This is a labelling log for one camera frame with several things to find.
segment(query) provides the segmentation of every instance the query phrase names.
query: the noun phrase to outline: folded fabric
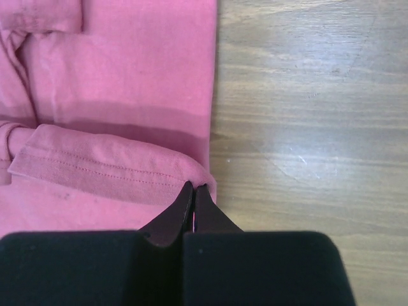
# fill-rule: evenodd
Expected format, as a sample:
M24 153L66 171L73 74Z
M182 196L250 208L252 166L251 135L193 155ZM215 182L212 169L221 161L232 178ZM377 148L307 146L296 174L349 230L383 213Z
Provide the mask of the folded fabric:
M139 228L208 184L216 0L0 2L0 236Z

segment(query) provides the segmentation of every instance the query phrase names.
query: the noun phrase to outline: tabletop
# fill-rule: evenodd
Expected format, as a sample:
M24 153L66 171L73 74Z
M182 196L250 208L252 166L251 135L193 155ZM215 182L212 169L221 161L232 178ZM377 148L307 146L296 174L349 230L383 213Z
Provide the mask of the tabletop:
M219 0L217 39L219 206L328 234L358 305L408 305L408 1Z

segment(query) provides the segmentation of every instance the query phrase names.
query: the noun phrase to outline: wood grain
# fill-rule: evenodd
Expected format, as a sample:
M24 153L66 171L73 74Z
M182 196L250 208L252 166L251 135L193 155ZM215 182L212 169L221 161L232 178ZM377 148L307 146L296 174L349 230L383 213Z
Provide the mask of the wood grain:
M245 230L316 230L408 305L408 2L220 0L211 162Z

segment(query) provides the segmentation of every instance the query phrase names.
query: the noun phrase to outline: pink fabric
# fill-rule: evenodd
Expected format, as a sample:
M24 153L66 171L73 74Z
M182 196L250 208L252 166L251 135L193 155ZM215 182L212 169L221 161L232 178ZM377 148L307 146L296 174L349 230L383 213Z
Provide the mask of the pink fabric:
M0 237L137 229L187 180L215 198L215 21L216 0L0 1Z

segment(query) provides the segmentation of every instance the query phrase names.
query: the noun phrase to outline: garment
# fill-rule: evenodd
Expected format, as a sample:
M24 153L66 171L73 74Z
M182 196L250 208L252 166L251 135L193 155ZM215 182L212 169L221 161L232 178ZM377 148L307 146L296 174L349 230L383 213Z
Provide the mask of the garment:
M0 236L139 228L208 184L216 0L0 1Z

